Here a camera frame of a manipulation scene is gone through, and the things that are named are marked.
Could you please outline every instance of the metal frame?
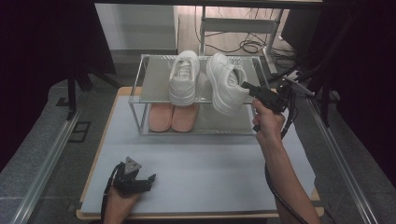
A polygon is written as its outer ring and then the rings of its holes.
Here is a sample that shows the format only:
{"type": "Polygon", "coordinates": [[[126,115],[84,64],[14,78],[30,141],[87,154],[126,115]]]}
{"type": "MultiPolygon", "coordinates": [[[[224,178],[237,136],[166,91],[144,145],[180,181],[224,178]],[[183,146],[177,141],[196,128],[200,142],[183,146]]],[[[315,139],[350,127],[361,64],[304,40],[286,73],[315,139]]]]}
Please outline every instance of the metal frame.
{"type": "Polygon", "coordinates": [[[366,224],[371,223],[378,223],[371,205],[367,201],[366,197],[364,196],[363,190],[359,186],[358,182],[356,181],[352,171],[350,170],[349,166],[347,165],[347,161],[344,158],[343,152],[341,148],[338,146],[337,142],[335,141],[334,137],[332,136],[332,131],[330,128],[326,126],[326,124],[320,118],[320,112],[315,99],[313,98],[306,98],[306,102],[311,109],[312,115],[315,117],[315,121],[317,122],[321,133],[323,134],[327,145],[329,146],[330,152],[334,158],[335,164],[337,165],[341,176],[344,178],[346,182],[346,187],[349,190],[349,193],[352,196],[353,201],[355,202],[359,212],[361,213],[361,217],[366,224]]]}
{"type": "Polygon", "coordinates": [[[199,55],[205,56],[205,32],[231,32],[231,33],[258,33],[270,34],[267,46],[263,50],[265,60],[272,75],[277,75],[277,70],[271,56],[271,48],[276,38],[276,32],[283,15],[283,9],[279,10],[277,17],[272,20],[248,20],[248,19],[224,19],[207,18],[206,7],[202,7],[201,17],[201,43],[199,55]]]}
{"type": "MultiPolygon", "coordinates": [[[[86,104],[87,98],[87,95],[84,94],[81,99],[82,107],[86,104]]],[[[27,223],[29,220],[41,193],[50,179],[53,169],[64,151],[64,146],[66,145],[71,132],[73,132],[81,111],[82,108],[76,109],[70,120],[64,122],[64,126],[52,144],[46,159],[41,164],[38,173],[35,175],[35,179],[23,197],[23,200],[10,223],[27,223]]]]}
{"type": "MultiPolygon", "coordinates": [[[[139,99],[139,95],[135,94],[135,90],[137,87],[139,87],[138,85],[138,80],[139,78],[141,78],[142,76],[144,76],[146,73],[146,69],[147,69],[147,64],[149,63],[149,56],[160,56],[160,55],[150,55],[150,54],[142,54],[141,55],[141,60],[140,60],[140,64],[139,64],[139,68],[137,70],[137,74],[134,77],[133,80],[133,87],[132,87],[132,92],[130,95],[130,98],[128,100],[129,106],[131,107],[132,110],[132,114],[134,117],[134,123],[136,125],[136,129],[138,131],[138,133],[140,135],[164,135],[164,134],[176,134],[176,132],[162,132],[162,133],[155,133],[155,132],[151,132],[151,133],[147,133],[147,127],[145,128],[146,122],[147,122],[147,115],[148,115],[148,110],[149,110],[149,104],[152,103],[166,103],[165,101],[161,101],[161,100],[156,100],[156,101],[150,101],[150,102],[141,102],[139,99]],[[140,115],[138,113],[136,113],[136,108],[135,108],[135,104],[139,104],[139,105],[145,105],[144,109],[143,109],[143,113],[140,115]]],[[[161,55],[164,56],[166,58],[169,57],[173,57],[176,58],[176,55],[161,55]]],[[[200,58],[210,58],[209,56],[200,56],[200,58]]],[[[253,68],[256,70],[257,73],[257,79],[259,80],[260,83],[265,83],[265,86],[269,89],[269,85],[268,85],[268,81],[266,79],[264,70],[262,68],[262,63],[260,60],[260,57],[258,56],[230,56],[230,59],[239,59],[239,58],[250,58],[252,60],[252,65],[253,68]]],[[[209,101],[200,101],[198,104],[212,104],[212,102],[209,101]]],[[[251,112],[252,112],[252,116],[254,116],[254,108],[251,107],[251,112]]],[[[209,134],[209,133],[177,133],[177,134],[209,134]]],[[[241,134],[241,135],[251,135],[254,134],[254,132],[252,133],[233,133],[233,134],[241,134]]]]}

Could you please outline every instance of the forearm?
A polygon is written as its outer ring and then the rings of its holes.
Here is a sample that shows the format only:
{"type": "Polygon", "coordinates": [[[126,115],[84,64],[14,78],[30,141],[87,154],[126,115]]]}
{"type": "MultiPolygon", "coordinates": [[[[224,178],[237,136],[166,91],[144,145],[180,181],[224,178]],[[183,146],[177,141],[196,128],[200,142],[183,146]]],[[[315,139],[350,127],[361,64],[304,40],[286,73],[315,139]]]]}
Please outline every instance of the forearm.
{"type": "Polygon", "coordinates": [[[122,217],[115,217],[112,216],[111,214],[106,213],[105,215],[105,220],[104,220],[104,224],[121,224],[123,222],[123,218],[122,217]]]}
{"type": "MultiPolygon", "coordinates": [[[[305,221],[319,223],[318,214],[294,173],[282,143],[268,144],[267,149],[263,154],[278,195],[305,221]]],[[[279,202],[276,202],[276,207],[282,223],[299,223],[279,202]]]]}

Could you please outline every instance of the wire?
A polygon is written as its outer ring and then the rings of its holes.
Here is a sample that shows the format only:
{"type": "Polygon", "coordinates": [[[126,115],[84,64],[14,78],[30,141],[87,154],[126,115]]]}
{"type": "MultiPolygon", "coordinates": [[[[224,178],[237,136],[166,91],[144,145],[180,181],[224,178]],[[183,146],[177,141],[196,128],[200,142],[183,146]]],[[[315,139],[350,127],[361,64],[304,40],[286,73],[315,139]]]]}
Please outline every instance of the wire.
{"type": "Polygon", "coordinates": [[[297,106],[294,103],[294,118],[293,118],[293,122],[297,120],[297,117],[298,117],[298,108],[297,108],[297,106]]]}
{"type": "MultiPolygon", "coordinates": [[[[288,119],[285,123],[285,127],[283,128],[282,132],[281,132],[281,137],[283,139],[283,137],[285,136],[285,134],[288,132],[288,129],[290,127],[290,125],[293,123],[293,114],[294,114],[294,110],[295,110],[295,98],[296,98],[296,93],[293,89],[292,86],[290,85],[285,85],[284,88],[286,88],[285,90],[282,90],[283,92],[285,92],[285,95],[288,95],[289,97],[289,115],[288,115],[288,119]]],[[[297,221],[299,221],[300,223],[303,224],[307,224],[307,222],[293,209],[290,207],[290,205],[285,202],[282,197],[280,197],[280,195],[277,193],[275,186],[272,182],[270,173],[268,171],[268,166],[265,163],[265,179],[267,181],[268,187],[271,190],[271,192],[274,194],[274,197],[291,213],[292,216],[294,216],[297,221]]]]}
{"type": "Polygon", "coordinates": [[[101,208],[101,212],[100,212],[100,217],[101,217],[102,221],[105,220],[106,205],[107,205],[107,194],[110,191],[111,184],[113,182],[113,176],[116,173],[116,171],[120,169],[120,167],[122,165],[123,165],[123,162],[121,162],[120,164],[116,165],[116,167],[114,167],[113,172],[111,172],[110,178],[107,180],[107,185],[106,185],[105,191],[103,192],[102,208],[101,208]]]}
{"type": "MultiPolygon", "coordinates": [[[[219,9],[219,14],[221,15],[221,17],[223,17],[221,12],[220,12],[220,7],[218,7],[218,9],[219,9]]],[[[250,14],[249,17],[251,18],[252,17],[252,11],[253,11],[253,8],[251,8],[249,10],[249,12],[245,15],[245,17],[248,14],[250,14]]],[[[256,11],[256,14],[254,16],[254,19],[257,19],[259,11],[260,11],[260,9],[257,8],[257,11],[256,11]]],[[[264,18],[265,18],[266,14],[267,14],[267,10],[266,9],[265,9],[264,13],[265,13],[264,14],[264,18]]],[[[272,18],[273,13],[274,13],[274,10],[272,9],[271,10],[271,14],[270,14],[270,19],[272,18]]],[[[195,9],[194,9],[194,31],[195,31],[195,36],[196,36],[198,42],[201,43],[201,39],[199,38],[198,33],[197,33],[196,14],[197,14],[197,7],[195,7],[195,9]]],[[[218,32],[218,33],[214,33],[214,34],[211,34],[211,35],[205,35],[205,37],[209,37],[209,36],[213,36],[213,35],[222,35],[222,34],[226,34],[226,33],[229,33],[229,32],[218,32]]],[[[234,52],[237,52],[238,50],[242,49],[246,53],[256,54],[256,53],[262,51],[265,46],[267,46],[267,43],[266,43],[267,37],[268,37],[268,34],[265,35],[265,40],[262,40],[256,34],[248,33],[247,36],[245,37],[245,39],[239,43],[239,48],[238,49],[232,49],[232,50],[219,49],[219,48],[217,48],[217,47],[215,47],[213,45],[208,45],[208,44],[205,44],[205,45],[207,47],[210,47],[212,49],[216,49],[216,50],[218,50],[220,52],[224,52],[224,53],[234,53],[234,52]],[[256,37],[259,41],[248,39],[251,35],[256,37]]],[[[288,68],[288,67],[285,67],[285,66],[281,65],[278,61],[281,61],[281,60],[294,60],[295,61],[295,56],[294,55],[285,55],[285,54],[281,54],[281,53],[279,53],[277,51],[283,51],[283,52],[289,52],[289,53],[295,53],[295,51],[286,50],[286,49],[271,48],[271,55],[273,57],[279,58],[279,59],[276,59],[276,64],[279,67],[288,68]]]]}

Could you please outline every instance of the white sneaker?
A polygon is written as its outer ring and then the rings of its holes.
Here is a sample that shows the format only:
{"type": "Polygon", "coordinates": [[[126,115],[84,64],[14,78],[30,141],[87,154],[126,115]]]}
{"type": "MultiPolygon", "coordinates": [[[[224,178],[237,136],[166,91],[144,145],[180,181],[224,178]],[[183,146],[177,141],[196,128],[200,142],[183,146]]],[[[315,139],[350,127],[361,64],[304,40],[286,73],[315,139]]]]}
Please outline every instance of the white sneaker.
{"type": "Polygon", "coordinates": [[[206,74],[212,84],[215,109],[226,116],[237,116],[249,92],[241,87],[247,81],[245,71],[231,64],[224,54],[217,53],[207,62],[206,74]]]}
{"type": "Polygon", "coordinates": [[[169,98],[173,105],[191,105],[195,98],[195,79],[199,74],[199,59],[192,50],[177,55],[169,77],[169,98]]]}

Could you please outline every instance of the glass shelf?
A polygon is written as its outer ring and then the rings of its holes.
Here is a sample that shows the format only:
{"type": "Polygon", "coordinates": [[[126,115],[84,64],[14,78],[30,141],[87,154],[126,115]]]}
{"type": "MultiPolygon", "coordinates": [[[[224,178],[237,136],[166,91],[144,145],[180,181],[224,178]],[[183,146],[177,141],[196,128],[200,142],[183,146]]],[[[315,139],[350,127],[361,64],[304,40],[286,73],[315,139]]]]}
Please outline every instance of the glass shelf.
{"type": "MultiPolygon", "coordinates": [[[[213,107],[212,86],[206,76],[206,63],[209,56],[200,56],[200,73],[195,85],[194,102],[199,111],[195,125],[187,133],[172,129],[156,133],[149,129],[149,108],[151,104],[169,104],[169,77],[176,55],[142,55],[139,70],[135,77],[134,87],[129,104],[134,120],[141,134],[254,134],[251,120],[254,109],[249,96],[241,113],[236,118],[220,114],[213,107]]],[[[241,65],[247,74],[247,82],[259,86],[266,83],[259,57],[228,57],[235,65],[241,65]]]]}

